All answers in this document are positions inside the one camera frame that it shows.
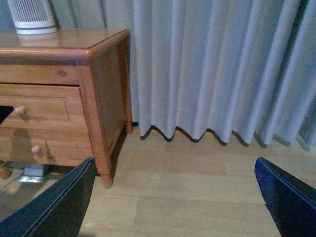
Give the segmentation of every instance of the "white air purifier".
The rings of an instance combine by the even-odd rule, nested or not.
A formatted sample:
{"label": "white air purifier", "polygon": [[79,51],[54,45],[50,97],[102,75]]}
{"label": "white air purifier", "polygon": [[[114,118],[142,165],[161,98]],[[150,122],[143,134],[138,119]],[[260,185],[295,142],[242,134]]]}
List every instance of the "white air purifier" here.
{"label": "white air purifier", "polygon": [[8,0],[16,32],[39,35],[57,31],[47,0]]}

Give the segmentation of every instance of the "drawer knob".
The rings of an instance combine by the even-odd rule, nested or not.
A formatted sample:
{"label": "drawer knob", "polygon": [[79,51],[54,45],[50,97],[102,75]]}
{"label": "drawer knob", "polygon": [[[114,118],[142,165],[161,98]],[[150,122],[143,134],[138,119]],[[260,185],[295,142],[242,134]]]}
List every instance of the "drawer knob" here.
{"label": "drawer knob", "polygon": [[39,146],[34,146],[32,149],[32,154],[33,155],[38,155],[40,153],[40,147]]}
{"label": "drawer knob", "polygon": [[67,73],[65,73],[64,71],[58,71],[57,73],[60,77],[65,77],[67,75]]}
{"label": "drawer knob", "polygon": [[25,108],[23,106],[14,109],[14,112],[19,115],[19,116],[23,116],[25,114]]}

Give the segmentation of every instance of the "wooden drawer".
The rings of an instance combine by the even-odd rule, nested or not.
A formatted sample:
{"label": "wooden drawer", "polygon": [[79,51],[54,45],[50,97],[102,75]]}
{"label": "wooden drawer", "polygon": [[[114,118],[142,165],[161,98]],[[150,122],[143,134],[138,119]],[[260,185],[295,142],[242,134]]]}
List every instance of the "wooden drawer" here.
{"label": "wooden drawer", "polygon": [[15,109],[2,127],[88,133],[75,86],[1,84],[0,105]]}
{"label": "wooden drawer", "polygon": [[76,166],[88,156],[93,154],[86,134],[0,129],[4,160]]}
{"label": "wooden drawer", "polygon": [[1,63],[0,82],[31,84],[79,85],[79,76],[73,62],[34,64]]}

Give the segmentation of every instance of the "wooden nightstand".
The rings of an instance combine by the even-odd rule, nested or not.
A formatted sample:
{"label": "wooden nightstand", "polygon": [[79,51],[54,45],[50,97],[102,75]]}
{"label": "wooden nightstand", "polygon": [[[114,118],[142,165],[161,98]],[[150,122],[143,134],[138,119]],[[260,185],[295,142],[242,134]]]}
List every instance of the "wooden nightstand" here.
{"label": "wooden nightstand", "polygon": [[0,32],[0,160],[76,166],[95,158],[112,185],[110,154],[132,118],[129,31]]}

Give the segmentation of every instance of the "wooden floor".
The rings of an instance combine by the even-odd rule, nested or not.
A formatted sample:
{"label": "wooden floor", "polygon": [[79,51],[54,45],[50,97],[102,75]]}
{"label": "wooden floor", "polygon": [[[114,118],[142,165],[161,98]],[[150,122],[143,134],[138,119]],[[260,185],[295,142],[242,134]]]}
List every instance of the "wooden floor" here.
{"label": "wooden floor", "polygon": [[[316,187],[316,149],[300,139],[290,147],[274,139],[266,148],[243,146],[232,135],[222,146],[207,133],[198,142],[176,133],[166,142],[156,132],[144,141],[127,136],[112,188],[96,177],[80,237],[279,237],[264,206],[255,175],[262,156]],[[22,207],[61,175],[45,184],[18,183],[14,170],[0,181],[0,219]]]}

